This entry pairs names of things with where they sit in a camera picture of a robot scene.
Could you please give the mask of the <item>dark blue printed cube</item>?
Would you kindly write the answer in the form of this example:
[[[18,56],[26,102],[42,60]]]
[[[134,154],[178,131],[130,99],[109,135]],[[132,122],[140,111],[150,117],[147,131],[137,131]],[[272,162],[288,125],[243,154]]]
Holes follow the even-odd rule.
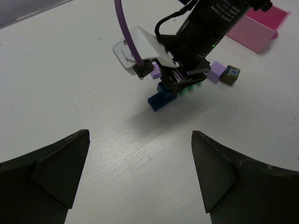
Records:
[[[158,91],[158,94],[160,95],[160,97],[163,99],[163,100],[167,100],[171,97],[173,97],[174,95],[172,94],[171,90],[168,89],[164,84],[163,82],[159,82],[158,85],[157,85],[157,91]]]

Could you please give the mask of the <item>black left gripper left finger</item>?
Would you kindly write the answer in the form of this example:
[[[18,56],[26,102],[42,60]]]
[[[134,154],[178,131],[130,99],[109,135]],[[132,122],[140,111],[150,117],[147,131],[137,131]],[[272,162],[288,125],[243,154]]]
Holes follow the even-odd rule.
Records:
[[[90,145],[82,129],[0,164],[2,224],[63,224],[72,209]]]

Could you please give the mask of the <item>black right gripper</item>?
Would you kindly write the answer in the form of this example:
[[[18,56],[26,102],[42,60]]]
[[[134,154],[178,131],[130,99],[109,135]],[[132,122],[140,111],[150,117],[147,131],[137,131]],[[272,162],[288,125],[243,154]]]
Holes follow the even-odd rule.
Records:
[[[174,56],[179,67],[160,66],[161,81],[172,95],[206,79],[210,70],[206,56],[222,38],[250,10],[268,11],[269,0],[188,0],[177,12],[163,18],[155,26],[155,35],[166,51]],[[190,14],[175,35],[163,35],[160,27],[172,18],[190,11]]]

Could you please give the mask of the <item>green hospital arch block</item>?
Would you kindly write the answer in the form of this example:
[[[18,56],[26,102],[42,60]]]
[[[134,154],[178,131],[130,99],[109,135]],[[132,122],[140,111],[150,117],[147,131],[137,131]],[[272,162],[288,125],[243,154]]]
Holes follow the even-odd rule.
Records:
[[[202,86],[202,82],[188,86],[188,87],[184,88],[182,91],[180,91],[179,95],[183,96],[186,93],[192,93],[196,87],[201,87],[201,86]]]

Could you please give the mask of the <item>dark blue rectangular block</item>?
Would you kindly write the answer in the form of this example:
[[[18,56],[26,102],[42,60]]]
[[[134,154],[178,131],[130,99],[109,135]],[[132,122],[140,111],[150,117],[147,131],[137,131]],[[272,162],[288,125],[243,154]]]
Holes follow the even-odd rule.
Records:
[[[177,95],[174,96],[166,96],[162,93],[156,93],[152,97],[148,98],[148,104],[152,108],[153,111],[158,111],[159,109],[163,108],[167,104],[169,104],[171,101],[175,100],[177,98]]]

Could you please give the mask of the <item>pink plastic box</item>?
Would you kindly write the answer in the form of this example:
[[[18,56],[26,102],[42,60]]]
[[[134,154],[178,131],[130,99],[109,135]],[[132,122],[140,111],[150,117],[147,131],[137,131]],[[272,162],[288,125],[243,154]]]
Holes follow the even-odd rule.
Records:
[[[278,31],[290,16],[287,12],[272,6],[267,12],[249,10],[227,33],[227,36],[246,48],[259,54],[278,38]]]

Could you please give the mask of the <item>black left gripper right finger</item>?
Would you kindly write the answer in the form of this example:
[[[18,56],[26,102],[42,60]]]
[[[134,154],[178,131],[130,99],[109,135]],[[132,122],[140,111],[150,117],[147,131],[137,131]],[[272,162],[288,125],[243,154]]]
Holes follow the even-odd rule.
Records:
[[[192,133],[192,154],[212,223],[298,223],[297,171],[252,159],[200,131]]]

